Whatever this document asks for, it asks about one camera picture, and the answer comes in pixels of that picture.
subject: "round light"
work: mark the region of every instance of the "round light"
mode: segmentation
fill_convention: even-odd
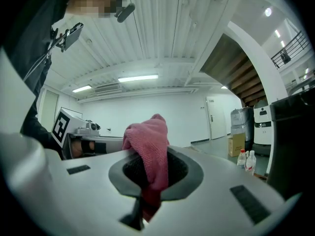
[[[271,15],[271,13],[272,13],[272,11],[271,11],[270,8],[267,8],[267,9],[265,10],[265,15],[266,15],[267,17],[269,17],[269,16]]]

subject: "staircase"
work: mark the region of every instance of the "staircase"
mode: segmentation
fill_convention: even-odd
[[[218,44],[201,68],[237,95],[244,106],[252,107],[266,99],[260,78],[242,48],[223,34]]]

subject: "light fixture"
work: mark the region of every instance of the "light fixture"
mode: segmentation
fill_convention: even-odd
[[[277,35],[277,37],[281,37],[280,33],[278,32],[278,30],[275,30],[275,33]]]
[[[269,17],[272,13],[272,10],[270,8],[265,9],[265,15],[266,17]]]
[[[91,86],[85,86],[85,87],[82,87],[82,88],[75,89],[72,92],[80,92],[80,91],[83,91],[83,90],[86,90],[86,89],[91,89],[91,88],[92,88]]]
[[[127,78],[119,78],[119,82],[127,82],[127,81],[141,81],[141,80],[152,80],[157,79],[158,75],[145,75],[145,76],[136,76],[136,77],[127,77]]]

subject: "white door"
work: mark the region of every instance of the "white door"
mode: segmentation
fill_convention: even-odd
[[[207,97],[210,120],[211,139],[226,136],[225,116],[222,103],[218,97]]]
[[[52,131],[55,122],[57,101],[58,95],[47,90],[44,97],[40,123],[49,132]]]

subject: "plastic bottle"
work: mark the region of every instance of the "plastic bottle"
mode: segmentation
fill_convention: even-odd
[[[246,161],[245,171],[249,172],[253,176],[254,171],[255,171],[255,166],[256,166],[255,151],[251,150],[250,156],[247,158],[247,161]]]
[[[245,150],[241,149],[241,153],[239,154],[239,156],[237,158],[237,165],[239,167],[241,167],[242,169],[244,169],[245,168],[245,164],[246,164]]]

